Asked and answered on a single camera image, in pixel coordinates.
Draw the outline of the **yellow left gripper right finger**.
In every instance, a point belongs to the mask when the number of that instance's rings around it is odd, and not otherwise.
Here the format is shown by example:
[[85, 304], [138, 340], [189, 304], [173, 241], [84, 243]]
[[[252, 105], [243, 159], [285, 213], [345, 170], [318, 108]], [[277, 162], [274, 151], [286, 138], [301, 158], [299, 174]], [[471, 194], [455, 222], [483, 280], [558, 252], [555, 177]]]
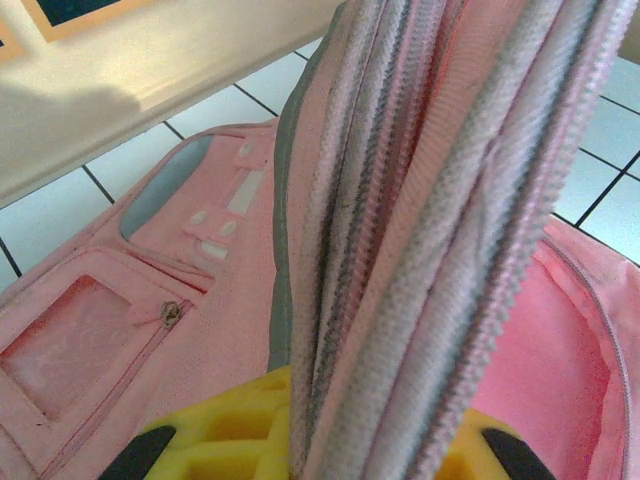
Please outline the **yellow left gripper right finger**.
[[507, 424], [469, 409], [436, 480], [554, 480], [529, 445]]

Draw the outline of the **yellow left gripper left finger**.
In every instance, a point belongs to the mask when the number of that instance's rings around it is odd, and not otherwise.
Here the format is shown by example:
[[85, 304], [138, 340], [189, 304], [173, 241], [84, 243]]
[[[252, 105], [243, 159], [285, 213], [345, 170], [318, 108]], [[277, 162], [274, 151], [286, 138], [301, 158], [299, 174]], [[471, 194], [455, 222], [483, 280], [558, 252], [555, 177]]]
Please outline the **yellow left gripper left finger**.
[[291, 368], [149, 424], [102, 479], [290, 479]]

